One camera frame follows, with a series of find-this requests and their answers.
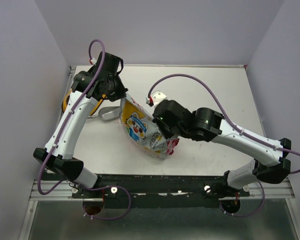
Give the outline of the metal food scoop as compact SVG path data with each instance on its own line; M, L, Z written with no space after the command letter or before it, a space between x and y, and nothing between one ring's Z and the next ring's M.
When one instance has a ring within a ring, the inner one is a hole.
M91 115L88 119L99 119L103 122L110 122L120 117L121 108L120 106L107 106L102 107L97 115Z

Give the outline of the pet food bag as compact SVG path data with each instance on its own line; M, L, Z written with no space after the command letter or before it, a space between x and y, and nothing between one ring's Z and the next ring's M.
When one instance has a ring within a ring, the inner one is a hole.
M144 153L165 159L179 143L177 136L165 138L152 116L129 94L120 100L119 118L129 139Z

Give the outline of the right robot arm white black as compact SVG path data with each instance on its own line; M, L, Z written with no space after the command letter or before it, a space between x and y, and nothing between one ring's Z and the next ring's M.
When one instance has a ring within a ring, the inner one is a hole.
M175 100L155 104L153 122L167 137L178 136L196 142L212 142L244 153L252 160L224 173L220 191L231 196L244 186L262 181L281 183L291 172L291 162L283 152L283 142L231 125L225 116L207 107L193 112Z

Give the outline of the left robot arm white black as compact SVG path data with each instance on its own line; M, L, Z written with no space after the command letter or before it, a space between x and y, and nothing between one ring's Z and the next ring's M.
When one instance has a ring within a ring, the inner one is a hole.
M100 194L101 185L97 182L98 176L86 169L83 161L74 158L75 146L88 117L100 101L114 102L126 97L128 90L119 77L123 66L120 57L100 53L88 71L76 74L56 130L43 148L38 147L33 152L43 168L83 185L83 191L91 198Z

